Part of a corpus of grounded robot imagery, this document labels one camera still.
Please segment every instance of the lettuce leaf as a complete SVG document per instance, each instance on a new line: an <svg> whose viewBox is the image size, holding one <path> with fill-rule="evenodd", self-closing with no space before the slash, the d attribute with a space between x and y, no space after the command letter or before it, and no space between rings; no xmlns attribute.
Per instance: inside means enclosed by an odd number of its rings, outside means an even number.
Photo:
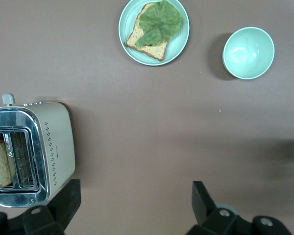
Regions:
<svg viewBox="0 0 294 235"><path fill-rule="evenodd" d="M140 16L139 26L144 35L136 46L156 46L169 41L180 30L181 23L182 16L172 4L166 0L156 2Z"/></svg>

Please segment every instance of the toaster dot pattern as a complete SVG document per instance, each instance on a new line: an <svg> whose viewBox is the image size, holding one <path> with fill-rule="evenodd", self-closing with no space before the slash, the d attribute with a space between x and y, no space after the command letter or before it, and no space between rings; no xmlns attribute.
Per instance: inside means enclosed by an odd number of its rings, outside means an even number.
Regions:
<svg viewBox="0 0 294 235"><path fill-rule="evenodd" d="M49 151L50 151L50 156L51 156L51 166L52 166L52 176L53 176L53 186L57 185L57 173L56 173L56 168L55 168L55 157L54 157L54 149L52 147L52 138L51 138L51 133L49 132L49 127L48 127L48 122L45 122L45 129L47 131L47 136L48 136L48 146L49 146Z"/></svg>

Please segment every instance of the black clamp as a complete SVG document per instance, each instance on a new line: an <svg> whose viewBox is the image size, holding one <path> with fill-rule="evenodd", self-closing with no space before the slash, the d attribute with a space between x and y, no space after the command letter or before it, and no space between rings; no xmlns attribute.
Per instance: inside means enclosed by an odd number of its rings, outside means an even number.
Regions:
<svg viewBox="0 0 294 235"><path fill-rule="evenodd" d="M192 207L198 224L186 235L291 235L275 218L256 216L249 223L227 208L218 208L200 181L193 182Z"/></svg>
<svg viewBox="0 0 294 235"><path fill-rule="evenodd" d="M0 235L64 235L81 204L80 180L70 180L46 206L7 219L0 212Z"/></svg>

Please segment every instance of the toaster lever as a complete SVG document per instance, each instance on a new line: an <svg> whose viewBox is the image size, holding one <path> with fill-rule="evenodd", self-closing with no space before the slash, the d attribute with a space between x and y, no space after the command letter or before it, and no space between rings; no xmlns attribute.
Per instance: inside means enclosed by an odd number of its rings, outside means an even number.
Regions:
<svg viewBox="0 0 294 235"><path fill-rule="evenodd" d="M12 104L15 104L14 95L11 93L3 94L2 100L3 100L3 104L6 104L7 106L12 106Z"/></svg>

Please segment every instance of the chrome toaster trim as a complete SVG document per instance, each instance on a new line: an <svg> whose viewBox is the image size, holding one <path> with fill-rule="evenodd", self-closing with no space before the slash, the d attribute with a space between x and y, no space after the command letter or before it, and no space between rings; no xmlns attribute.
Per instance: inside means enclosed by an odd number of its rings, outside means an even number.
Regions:
<svg viewBox="0 0 294 235"><path fill-rule="evenodd" d="M2 206L28 207L49 198L46 153L36 120L35 115L26 108L0 108L0 135L6 143L13 179L11 186L0 188ZM28 179L21 177L27 174Z"/></svg>

